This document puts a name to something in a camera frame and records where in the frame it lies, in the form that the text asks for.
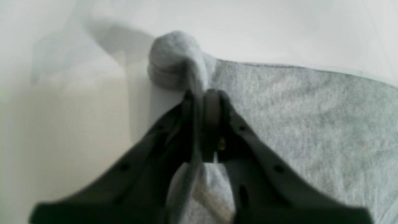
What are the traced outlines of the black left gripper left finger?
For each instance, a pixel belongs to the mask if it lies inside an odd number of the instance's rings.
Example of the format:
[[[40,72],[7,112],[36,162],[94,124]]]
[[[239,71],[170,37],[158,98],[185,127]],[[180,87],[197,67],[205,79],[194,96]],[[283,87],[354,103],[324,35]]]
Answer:
[[[175,172],[192,161],[194,96],[165,113],[103,175],[57,202],[39,203],[30,224],[167,224]]]

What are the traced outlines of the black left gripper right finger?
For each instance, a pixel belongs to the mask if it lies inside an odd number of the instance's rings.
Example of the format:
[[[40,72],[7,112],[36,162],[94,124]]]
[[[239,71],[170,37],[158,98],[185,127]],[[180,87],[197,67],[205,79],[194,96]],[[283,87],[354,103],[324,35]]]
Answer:
[[[264,144],[225,92],[204,95],[201,150],[225,166],[233,192],[234,224],[371,224],[366,208],[320,193]]]

